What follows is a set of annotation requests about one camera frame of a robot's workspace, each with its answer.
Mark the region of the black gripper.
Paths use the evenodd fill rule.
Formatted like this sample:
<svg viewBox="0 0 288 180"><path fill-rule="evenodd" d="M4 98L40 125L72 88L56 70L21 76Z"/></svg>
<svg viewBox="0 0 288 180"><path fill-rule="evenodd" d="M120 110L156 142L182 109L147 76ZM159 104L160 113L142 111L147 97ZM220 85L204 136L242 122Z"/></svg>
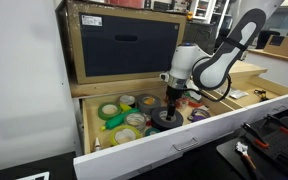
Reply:
<svg viewBox="0 0 288 180"><path fill-rule="evenodd" d="M171 120L172 118L172 107L176 105L176 101L182 96L183 91L181 89L175 89L171 86L167 87L167 116L166 120Z"/></svg>

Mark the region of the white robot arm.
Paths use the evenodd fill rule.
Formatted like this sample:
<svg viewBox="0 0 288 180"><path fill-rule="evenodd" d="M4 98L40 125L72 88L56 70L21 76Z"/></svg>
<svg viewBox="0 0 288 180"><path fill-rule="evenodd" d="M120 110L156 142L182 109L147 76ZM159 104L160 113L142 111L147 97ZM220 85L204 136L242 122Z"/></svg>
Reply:
<svg viewBox="0 0 288 180"><path fill-rule="evenodd" d="M233 23L223 42L213 55L205 53L197 44L182 43L176 47L171 68L160 77L167 83L167 116L175 114L175 102L185 91L187 81L203 90L214 90L229 79L232 65L259 34L270 16L285 0L234 0Z"/></svg>

